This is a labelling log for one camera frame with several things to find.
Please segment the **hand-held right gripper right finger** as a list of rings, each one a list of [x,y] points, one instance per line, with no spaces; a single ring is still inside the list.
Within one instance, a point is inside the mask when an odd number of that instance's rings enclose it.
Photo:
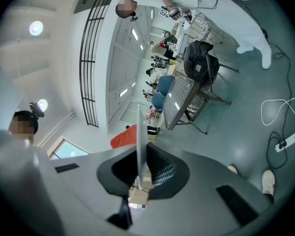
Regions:
[[[180,158],[152,143],[147,145],[147,166],[151,173],[150,200],[169,199],[175,196],[188,182],[190,170]]]

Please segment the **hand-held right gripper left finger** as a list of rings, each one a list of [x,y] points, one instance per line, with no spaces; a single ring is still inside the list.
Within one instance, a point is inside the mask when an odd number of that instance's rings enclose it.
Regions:
[[[128,192],[138,176],[137,151],[129,145],[103,152],[104,161],[97,168],[97,178],[112,195],[128,197]]]

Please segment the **red triangular slice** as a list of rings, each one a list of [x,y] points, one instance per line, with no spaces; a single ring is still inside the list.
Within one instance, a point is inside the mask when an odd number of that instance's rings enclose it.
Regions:
[[[110,144],[112,149],[120,148],[123,146],[136,144],[137,142],[137,125],[126,126],[126,130],[115,136]]]

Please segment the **window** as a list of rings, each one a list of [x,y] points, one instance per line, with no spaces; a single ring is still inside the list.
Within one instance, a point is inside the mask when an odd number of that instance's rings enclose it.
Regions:
[[[89,155],[88,152],[63,139],[50,155],[51,160]]]

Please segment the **blue plastic chair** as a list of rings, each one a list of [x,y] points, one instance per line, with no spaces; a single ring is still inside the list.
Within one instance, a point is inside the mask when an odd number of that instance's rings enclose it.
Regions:
[[[174,80],[174,76],[172,75],[164,75],[159,78],[156,89],[162,96],[165,97],[167,95],[173,80]]]
[[[163,110],[163,104],[165,101],[165,96],[163,96],[161,93],[156,92],[153,94],[151,103],[154,106],[154,108],[156,109],[156,111],[161,112]]]

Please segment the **black metal railing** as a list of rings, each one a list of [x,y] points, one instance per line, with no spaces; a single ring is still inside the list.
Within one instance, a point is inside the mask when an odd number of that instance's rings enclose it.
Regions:
[[[101,28],[112,0],[94,0],[82,35],[79,56],[80,95],[87,125],[99,127],[95,99],[95,59]]]

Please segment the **white power strip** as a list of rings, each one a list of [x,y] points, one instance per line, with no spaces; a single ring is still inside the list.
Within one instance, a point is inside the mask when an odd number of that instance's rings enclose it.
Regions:
[[[284,149],[287,149],[288,147],[292,146],[293,144],[295,144],[295,134],[292,134],[290,137],[288,137],[284,141],[279,142],[275,146],[275,151],[277,153],[279,153],[279,152],[283,151]]]

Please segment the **black backpack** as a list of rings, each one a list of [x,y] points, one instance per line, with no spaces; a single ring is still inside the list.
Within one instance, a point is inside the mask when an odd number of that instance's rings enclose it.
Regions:
[[[213,45],[196,40],[188,45],[183,57],[184,72],[188,78],[204,87],[214,80],[219,71],[218,59],[208,54]]]

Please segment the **dark metal chair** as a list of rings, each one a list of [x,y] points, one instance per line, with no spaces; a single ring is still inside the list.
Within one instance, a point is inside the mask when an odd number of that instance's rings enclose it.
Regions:
[[[208,51],[205,51],[203,53],[203,56],[206,59],[207,76],[208,76],[207,85],[203,87],[203,90],[208,90],[208,89],[212,90],[212,85],[215,82],[216,77],[218,75],[219,67],[224,67],[233,72],[239,73],[237,69],[227,66],[225,64],[221,64],[220,63],[221,59],[218,59],[217,57],[210,55]]]

